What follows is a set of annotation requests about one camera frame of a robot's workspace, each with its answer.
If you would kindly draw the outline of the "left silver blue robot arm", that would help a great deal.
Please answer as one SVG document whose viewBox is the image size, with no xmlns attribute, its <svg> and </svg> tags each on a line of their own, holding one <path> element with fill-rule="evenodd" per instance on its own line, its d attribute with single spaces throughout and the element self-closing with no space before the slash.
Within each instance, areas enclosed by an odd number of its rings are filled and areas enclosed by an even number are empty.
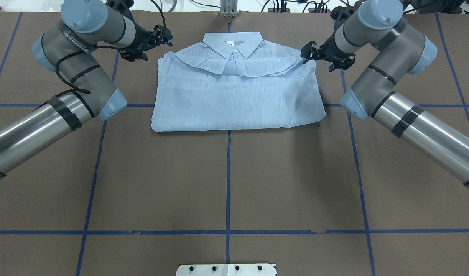
<svg viewBox="0 0 469 276">
<path fill-rule="evenodd" d="M 134 20 L 133 5 L 132 0 L 64 1 L 61 19 L 31 51 L 68 90 L 0 131 L 0 180 L 91 119 L 108 120 L 126 107 L 126 99 L 92 53 L 116 49 L 126 61 L 146 61 L 146 51 L 172 46 L 173 40 L 164 14 L 160 14 L 162 24 L 148 31 Z"/>
</svg>

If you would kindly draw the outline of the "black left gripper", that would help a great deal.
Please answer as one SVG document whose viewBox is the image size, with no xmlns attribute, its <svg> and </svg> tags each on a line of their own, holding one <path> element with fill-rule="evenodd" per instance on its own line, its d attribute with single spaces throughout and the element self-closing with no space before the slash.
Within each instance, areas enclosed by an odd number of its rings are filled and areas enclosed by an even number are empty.
<svg viewBox="0 0 469 276">
<path fill-rule="evenodd" d="M 173 35 L 171 30 L 165 26 L 156 25 L 152 32 L 139 25 L 135 25 L 135 28 L 134 40 L 131 44 L 119 50 L 121 58 L 126 61 L 134 62 L 139 59 L 148 61 L 148 57 L 144 52 L 162 44 L 173 46 Z"/>
</svg>

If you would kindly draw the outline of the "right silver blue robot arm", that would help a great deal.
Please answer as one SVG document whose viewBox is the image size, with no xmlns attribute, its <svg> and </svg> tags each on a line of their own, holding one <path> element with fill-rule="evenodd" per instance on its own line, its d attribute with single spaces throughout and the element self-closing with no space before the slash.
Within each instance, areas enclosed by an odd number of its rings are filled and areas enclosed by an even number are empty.
<svg viewBox="0 0 469 276">
<path fill-rule="evenodd" d="M 346 70 L 366 45 L 377 56 L 345 91 L 340 105 L 360 120 L 373 118 L 448 171 L 469 189 L 469 138 L 394 90 L 406 74 L 418 74 L 438 49 L 404 17 L 399 0 L 365 0 L 337 7 L 333 34 L 322 44 L 301 49 L 304 62 L 328 61 L 329 72 Z"/>
</svg>

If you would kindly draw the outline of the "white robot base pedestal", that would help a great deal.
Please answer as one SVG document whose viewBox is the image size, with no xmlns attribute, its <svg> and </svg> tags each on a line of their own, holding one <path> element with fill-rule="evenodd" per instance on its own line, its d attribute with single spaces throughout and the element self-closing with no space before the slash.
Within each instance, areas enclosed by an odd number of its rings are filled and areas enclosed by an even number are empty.
<svg viewBox="0 0 469 276">
<path fill-rule="evenodd" d="M 176 270 L 177 276 L 277 276 L 276 264 L 185 264 Z"/>
</svg>

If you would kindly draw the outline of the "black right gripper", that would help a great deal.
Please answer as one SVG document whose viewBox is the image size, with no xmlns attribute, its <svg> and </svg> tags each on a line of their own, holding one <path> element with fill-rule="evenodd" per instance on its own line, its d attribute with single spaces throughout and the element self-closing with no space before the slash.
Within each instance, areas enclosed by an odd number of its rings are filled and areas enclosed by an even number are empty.
<svg viewBox="0 0 469 276">
<path fill-rule="evenodd" d="M 300 56 L 303 58 L 303 64 L 308 61 L 327 61 L 331 62 L 329 73 L 336 69 L 347 70 L 355 64 L 355 54 L 343 54 L 338 56 L 336 51 L 327 46 L 318 46 L 316 42 L 310 41 L 301 49 Z"/>
</svg>

